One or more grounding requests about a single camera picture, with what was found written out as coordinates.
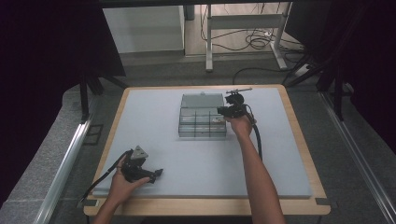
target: hand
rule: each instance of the hand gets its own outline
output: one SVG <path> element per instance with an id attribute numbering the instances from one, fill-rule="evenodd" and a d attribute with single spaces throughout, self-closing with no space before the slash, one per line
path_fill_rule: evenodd
<path id="1" fill-rule="evenodd" d="M 114 203 L 115 205 L 124 203 L 126 200 L 128 200 L 135 189 L 149 182 L 149 177 L 141 178 L 133 183 L 128 182 L 121 172 L 121 166 L 124 160 L 125 156 L 117 165 L 117 171 L 113 175 L 110 191 L 107 196 L 107 200 Z"/>
<path id="2" fill-rule="evenodd" d="M 231 123 L 231 127 L 233 128 L 233 131 L 236 133 L 238 137 L 250 136 L 252 126 L 250 120 L 246 115 L 237 119 L 231 119 L 225 117 L 225 120 Z"/>

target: wooden table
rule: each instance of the wooden table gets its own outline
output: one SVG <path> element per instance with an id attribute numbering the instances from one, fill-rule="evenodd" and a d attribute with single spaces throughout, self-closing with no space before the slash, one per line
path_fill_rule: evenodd
<path id="1" fill-rule="evenodd" d="M 280 204 L 284 215 L 327 215 L 330 213 L 330 206 L 326 203 L 327 197 L 321 185 L 315 164 L 312 161 L 308 147 L 304 140 L 298 120 L 294 114 L 289 96 L 285 88 L 281 85 L 258 85 L 258 86 L 189 86 L 189 87 L 146 87 L 127 89 L 120 101 L 116 117 L 108 135 L 105 149 L 98 165 L 94 180 L 100 177 L 107 154 L 112 144 L 114 134 L 117 130 L 120 116 L 125 106 L 128 92 L 131 90 L 169 90 L 169 89 L 244 89 L 254 88 L 277 88 L 285 106 L 285 110 L 290 122 L 290 127 L 294 134 L 297 147 L 300 151 L 303 164 L 308 175 L 312 189 L 312 196 L 307 199 L 280 199 Z M 95 216 L 106 198 L 90 195 L 88 200 L 96 201 L 95 206 L 85 206 L 84 213 L 88 216 Z M 134 198 L 121 205 L 115 215 L 124 216 L 250 216 L 250 206 L 248 199 L 183 199 L 183 198 Z"/>

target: forearm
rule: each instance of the forearm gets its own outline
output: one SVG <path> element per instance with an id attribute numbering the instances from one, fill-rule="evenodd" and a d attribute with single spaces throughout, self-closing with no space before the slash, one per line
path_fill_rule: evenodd
<path id="1" fill-rule="evenodd" d="M 98 214 L 92 224 L 108 224 L 111 221 L 116 209 L 119 205 L 111 201 L 105 201 L 100 207 Z"/>
<path id="2" fill-rule="evenodd" d="M 285 223 L 276 188 L 248 135 L 238 135 L 253 223 Z"/>

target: person's left hand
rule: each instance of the person's left hand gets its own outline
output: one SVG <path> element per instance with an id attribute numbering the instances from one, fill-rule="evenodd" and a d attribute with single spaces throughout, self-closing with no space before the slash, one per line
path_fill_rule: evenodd
<path id="1" fill-rule="evenodd" d="M 117 171 L 113 175 L 110 191 L 107 196 L 107 201 L 110 201 L 116 205 L 124 203 L 126 200 L 128 200 L 135 189 L 149 182 L 149 177 L 141 178 L 133 183 L 128 182 L 121 172 L 121 166 L 124 160 L 125 156 L 117 165 Z"/>

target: white metal stand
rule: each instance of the white metal stand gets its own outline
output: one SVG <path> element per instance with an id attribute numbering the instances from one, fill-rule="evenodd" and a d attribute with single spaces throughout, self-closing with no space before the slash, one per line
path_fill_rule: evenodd
<path id="1" fill-rule="evenodd" d="M 271 41 L 270 46 L 280 70 L 288 69 L 280 53 L 279 42 L 289 16 L 290 5 L 291 2 L 288 2 L 282 14 L 235 16 L 212 16 L 211 5 L 207 5 L 206 72 L 213 71 L 212 30 L 224 29 L 278 28 L 276 39 Z"/>

